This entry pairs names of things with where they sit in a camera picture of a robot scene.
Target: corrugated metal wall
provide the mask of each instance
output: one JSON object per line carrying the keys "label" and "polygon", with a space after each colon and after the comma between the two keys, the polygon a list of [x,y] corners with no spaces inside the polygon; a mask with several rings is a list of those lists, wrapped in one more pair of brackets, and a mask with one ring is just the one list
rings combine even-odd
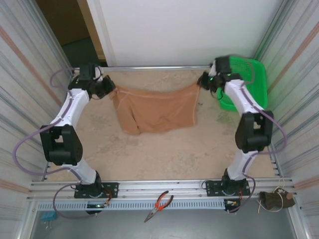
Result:
{"label": "corrugated metal wall", "polygon": [[[69,64],[31,0],[0,2],[0,238],[12,238],[23,212],[32,177],[12,160],[14,145],[58,113],[65,92],[52,89],[49,78]],[[64,85],[67,74],[57,77]],[[18,150],[21,164],[43,172],[39,136]]]}
{"label": "corrugated metal wall", "polygon": [[[319,1],[296,0],[259,57],[267,70],[269,108],[288,134],[277,155],[292,177],[313,238],[319,238]],[[274,130],[273,146],[283,146]]]}

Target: dark floor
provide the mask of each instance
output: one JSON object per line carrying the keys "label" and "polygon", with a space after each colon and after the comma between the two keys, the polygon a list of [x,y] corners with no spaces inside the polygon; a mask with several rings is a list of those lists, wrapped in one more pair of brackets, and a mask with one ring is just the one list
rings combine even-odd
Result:
{"label": "dark floor", "polygon": [[[149,211],[105,211],[98,217],[68,220],[57,217],[52,229],[40,222],[32,239],[296,239],[288,209],[261,211],[249,202],[237,215],[223,210],[163,210],[147,223]],[[84,215],[69,212],[68,215]]]}
{"label": "dark floor", "polygon": [[79,67],[88,62],[101,65],[90,37],[62,46],[72,67]]}

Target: black mounting plate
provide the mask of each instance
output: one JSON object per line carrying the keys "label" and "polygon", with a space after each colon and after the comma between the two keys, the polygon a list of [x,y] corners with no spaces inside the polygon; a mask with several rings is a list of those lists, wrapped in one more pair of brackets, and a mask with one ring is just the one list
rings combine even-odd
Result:
{"label": "black mounting plate", "polygon": [[[98,197],[91,197],[90,195],[82,194],[77,187],[75,187],[74,198],[107,198],[105,192],[102,192]],[[102,188],[109,189],[112,193],[112,198],[118,197],[119,183],[102,183]]]}
{"label": "black mounting plate", "polygon": [[[222,190],[222,181],[221,180],[209,180],[205,182],[206,185],[206,193],[208,197],[221,197],[221,196],[239,196],[238,192],[235,192],[234,194],[227,195]],[[241,191],[243,193],[243,196],[249,196],[250,195],[250,188],[249,184],[246,181],[245,186],[241,188]]]}

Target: metal floor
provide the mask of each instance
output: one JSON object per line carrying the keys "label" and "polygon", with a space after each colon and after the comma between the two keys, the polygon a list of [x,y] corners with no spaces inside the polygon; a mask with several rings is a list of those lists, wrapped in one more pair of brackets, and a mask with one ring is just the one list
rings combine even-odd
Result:
{"label": "metal floor", "polygon": [[[68,220],[57,217],[52,229],[38,212],[32,239],[296,239],[287,209],[257,213],[255,200],[237,215],[223,210],[163,210],[144,223],[149,211],[104,211],[98,217]],[[83,215],[84,212],[63,212]]]}

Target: doorway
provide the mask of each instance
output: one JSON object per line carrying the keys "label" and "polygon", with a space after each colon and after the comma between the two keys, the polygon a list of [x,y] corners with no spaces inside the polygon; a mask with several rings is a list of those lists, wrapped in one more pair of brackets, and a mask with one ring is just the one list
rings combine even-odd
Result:
{"label": "doorway", "polygon": [[86,0],[36,0],[72,67],[107,67]]}

